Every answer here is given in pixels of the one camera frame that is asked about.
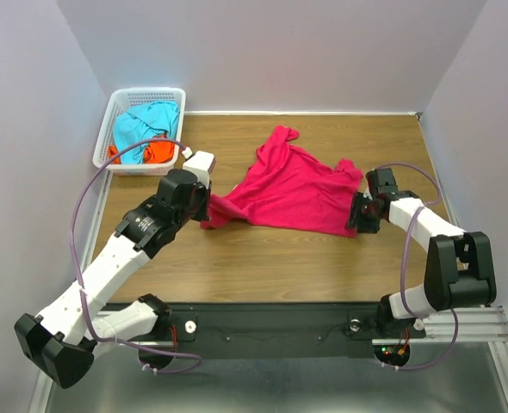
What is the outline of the pink t-shirt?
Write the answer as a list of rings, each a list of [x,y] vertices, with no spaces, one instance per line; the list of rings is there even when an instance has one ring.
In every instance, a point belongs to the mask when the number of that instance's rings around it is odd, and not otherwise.
[[[257,148],[256,162],[225,196],[212,194],[204,230],[233,220],[251,225],[355,237],[348,229],[350,208],[362,172],[348,159],[332,168],[291,142],[298,131],[276,126]]]

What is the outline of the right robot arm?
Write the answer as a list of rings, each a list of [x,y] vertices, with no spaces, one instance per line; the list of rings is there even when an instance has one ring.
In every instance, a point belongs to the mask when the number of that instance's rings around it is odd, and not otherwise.
[[[400,268],[400,290],[381,298],[375,327],[385,336],[402,330],[406,320],[457,308],[490,305],[497,297],[490,238],[481,231],[465,231],[441,218],[410,190],[399,189],[389,165],[366,174],[368,187],[354,195],[348,229],[376,234],[381,221],[406,232]],[[406,286],[410,242],[426,252],[424,279]]]

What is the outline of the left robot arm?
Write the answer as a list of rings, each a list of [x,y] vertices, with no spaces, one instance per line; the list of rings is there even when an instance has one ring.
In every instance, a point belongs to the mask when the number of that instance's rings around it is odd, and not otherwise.
[[[176,334],[170,307],[152,294],[109,317],[97,314],[185,224],[207,219],[210,189],[206,170],[171,170],[156,194],[124,215],[100,254],[61,296],[37,315],[17,319],[14,330],[22,352],[56,385],[75,385],[97,356],[118,344]]]

